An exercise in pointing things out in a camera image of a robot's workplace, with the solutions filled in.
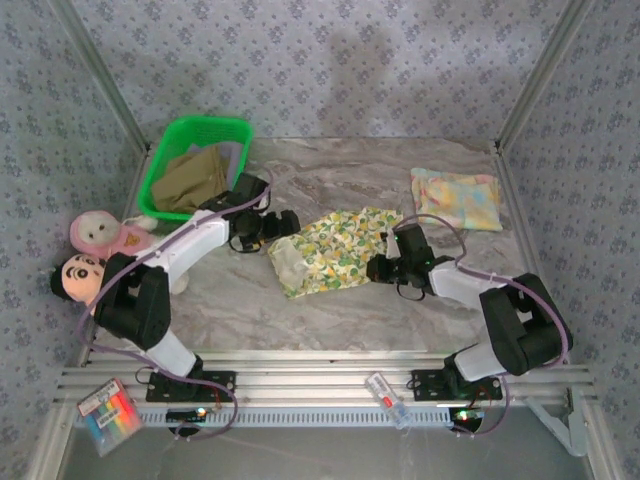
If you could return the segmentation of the lavender skirt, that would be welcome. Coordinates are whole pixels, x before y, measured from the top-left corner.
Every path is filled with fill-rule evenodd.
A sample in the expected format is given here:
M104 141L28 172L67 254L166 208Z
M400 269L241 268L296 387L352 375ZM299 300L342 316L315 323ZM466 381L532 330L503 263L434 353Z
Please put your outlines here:
M219 156L226 162L225 173L227 186L232 189L234 186L235 175L239 166L239 160L244 146L241 143L233 141L224 141L210 144L210 147L216 147ZM196 144L191 144L187 149L188 153L199 153L209 146L200 147Z

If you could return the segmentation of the grey metal corner bracket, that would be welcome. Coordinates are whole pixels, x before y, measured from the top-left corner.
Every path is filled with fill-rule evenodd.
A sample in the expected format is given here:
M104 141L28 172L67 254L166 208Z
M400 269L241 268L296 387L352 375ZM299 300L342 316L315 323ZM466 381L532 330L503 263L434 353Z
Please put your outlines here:
M587 455L587 427L581 405L569 396L568 411L561 419L551 415L536 399L527 397L525 405L573 457Z

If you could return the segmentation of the pastel pink flower skirt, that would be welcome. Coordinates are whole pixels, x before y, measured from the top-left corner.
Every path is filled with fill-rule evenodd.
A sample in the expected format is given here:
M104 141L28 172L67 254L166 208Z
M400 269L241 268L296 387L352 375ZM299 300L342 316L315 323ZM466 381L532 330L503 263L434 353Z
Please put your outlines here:
M413 168L410 178L417 214L438 216L457 229L503 230L499 184L494 176Z

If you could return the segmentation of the small black controller board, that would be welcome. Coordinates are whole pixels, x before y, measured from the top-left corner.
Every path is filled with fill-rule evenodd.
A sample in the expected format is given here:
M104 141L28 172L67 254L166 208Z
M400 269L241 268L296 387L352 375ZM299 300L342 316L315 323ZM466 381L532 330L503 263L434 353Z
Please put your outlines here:
M477 408L450 408L450 419L453 422L451 430L456 433L475 435L480 429L485 412Z
M165 420L169 423L201 423L207 419L209 411L204 407L194 409L169 409Z

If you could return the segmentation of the pink hooded plush doll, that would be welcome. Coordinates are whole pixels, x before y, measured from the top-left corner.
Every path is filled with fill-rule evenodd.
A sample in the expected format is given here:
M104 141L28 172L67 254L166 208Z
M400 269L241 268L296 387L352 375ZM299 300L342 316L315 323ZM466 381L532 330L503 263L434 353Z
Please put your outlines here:
M107 263L116 253L135 256L157 244L161 240L154 233L157 226L157 220L145 215L121 222L107 211L94 210L71 223L70 240L76 250L74 255L95 255Z

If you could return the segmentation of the aluminium side rail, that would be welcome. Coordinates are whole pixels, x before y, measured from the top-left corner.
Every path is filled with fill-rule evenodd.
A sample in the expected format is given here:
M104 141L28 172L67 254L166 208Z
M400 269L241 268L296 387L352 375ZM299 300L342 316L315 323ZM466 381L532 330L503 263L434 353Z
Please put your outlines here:
M525 271L525 274L514 280L515 289L521 294L524 304L531 307L531 318L525 322L528 325L525 339L534 347L537 355L542 352L551 353L549 361L545 361L544 365L553 368L566 362L567 354L572 347L571 332L545 286L544 274L539 255L535 251L523 201L517 192L511 168L502 153L498 153L496 158L496 173Z

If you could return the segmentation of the aluminium frame post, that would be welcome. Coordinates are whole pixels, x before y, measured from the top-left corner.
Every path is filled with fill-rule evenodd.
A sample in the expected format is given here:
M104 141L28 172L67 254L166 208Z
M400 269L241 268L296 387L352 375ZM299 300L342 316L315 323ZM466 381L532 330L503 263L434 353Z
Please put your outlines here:
M529 120L539 98L576 37L595 0L567 0L555 26L527 77L524 87L496 138L496 149L504 155Z
M71 0L47 0L47 3L64 28L127 139L136 150L147 153L149 144Z

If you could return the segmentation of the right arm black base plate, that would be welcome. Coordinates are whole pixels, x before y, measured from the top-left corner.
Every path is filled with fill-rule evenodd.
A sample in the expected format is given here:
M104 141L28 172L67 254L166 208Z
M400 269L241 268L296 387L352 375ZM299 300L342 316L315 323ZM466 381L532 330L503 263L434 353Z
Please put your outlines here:
M464 380L450 369L412 370L406 384L415 401L502 400L503 391L498 377L476 381Z

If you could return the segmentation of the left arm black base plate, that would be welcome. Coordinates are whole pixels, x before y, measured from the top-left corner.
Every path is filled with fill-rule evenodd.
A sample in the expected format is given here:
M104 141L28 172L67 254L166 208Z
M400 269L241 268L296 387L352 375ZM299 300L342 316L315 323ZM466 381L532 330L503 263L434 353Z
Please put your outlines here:
M234 371L204 371L203 379L223 385L228 390L235 391L236 373ZM150 403L231 403L230 396L219 388L179 382L153 372L150 375L146 397Z

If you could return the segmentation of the coloured marker pack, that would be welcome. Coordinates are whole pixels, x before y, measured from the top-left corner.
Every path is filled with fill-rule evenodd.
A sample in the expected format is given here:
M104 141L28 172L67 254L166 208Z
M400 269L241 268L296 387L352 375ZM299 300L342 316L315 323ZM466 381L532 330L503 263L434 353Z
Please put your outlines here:
M100 457L104 457L136 434L142 419L122 382L111 378L77 403Z

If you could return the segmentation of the khaki skirt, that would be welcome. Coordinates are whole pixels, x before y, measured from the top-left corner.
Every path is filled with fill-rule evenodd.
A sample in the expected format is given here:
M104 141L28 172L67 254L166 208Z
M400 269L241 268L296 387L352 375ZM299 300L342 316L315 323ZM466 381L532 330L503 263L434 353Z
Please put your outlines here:
M194 213L203 203L228 190L225 167L216 147L174 158L151 186L156 209Z

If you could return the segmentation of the black haired plush doll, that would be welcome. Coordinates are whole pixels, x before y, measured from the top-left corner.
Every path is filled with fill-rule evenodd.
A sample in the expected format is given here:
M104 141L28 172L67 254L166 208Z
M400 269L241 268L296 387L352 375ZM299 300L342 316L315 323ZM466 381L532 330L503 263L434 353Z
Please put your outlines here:
M95 255L76 254L50 275L50 290L63 300L90 305L98 295L106 261Z

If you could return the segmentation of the green plastic basket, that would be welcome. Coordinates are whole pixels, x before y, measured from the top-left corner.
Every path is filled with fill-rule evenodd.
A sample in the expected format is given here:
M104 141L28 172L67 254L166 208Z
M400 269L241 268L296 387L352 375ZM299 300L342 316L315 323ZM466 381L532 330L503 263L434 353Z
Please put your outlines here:
M169 162L188 151L224 142L235 142L240 145L240 150L230 162L227 173L228 183L230 188L233 188L245 168L252 139L251 125L241 118L189 115L174 120L166 128L155 149L150 151L149 165L137 194L139 211L161 221L188 221L191 218L189 213L173 213L167 209L160 209L152 198L152 184L164 175Z

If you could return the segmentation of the lemon print skirt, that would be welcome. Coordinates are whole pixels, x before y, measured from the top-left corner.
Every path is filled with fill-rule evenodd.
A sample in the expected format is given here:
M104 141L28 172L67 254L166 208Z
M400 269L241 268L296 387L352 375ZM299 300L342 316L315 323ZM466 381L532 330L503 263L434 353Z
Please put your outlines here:
M368 283L368 261L386 253L383 235L402 219L398 210L338 210L276 240L268 255L284 295L295 299Z

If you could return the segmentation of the aluminium frame rails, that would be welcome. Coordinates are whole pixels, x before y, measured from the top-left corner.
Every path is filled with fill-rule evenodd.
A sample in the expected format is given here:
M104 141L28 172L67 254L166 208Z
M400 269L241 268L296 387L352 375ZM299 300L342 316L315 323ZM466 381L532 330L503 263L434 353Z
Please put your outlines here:
M369 375L380 372L393 389L409 403L413 395L406 388L409 374L418 369L439 369L445 356L426 351L200 351L204 367L237 373L235 392L241 406L371 406L365 389ZM146 403L146 388L135 373L140 364L123 355L92 353L85 366L62 371L53 394L56 403L74 404L91 391L116 377L130 396ZM528 397L543 403L561 404L567 390L575 387L587 401L598 399L593 376L584 365L563 365L533 370L507 379L510 397L521 403Z

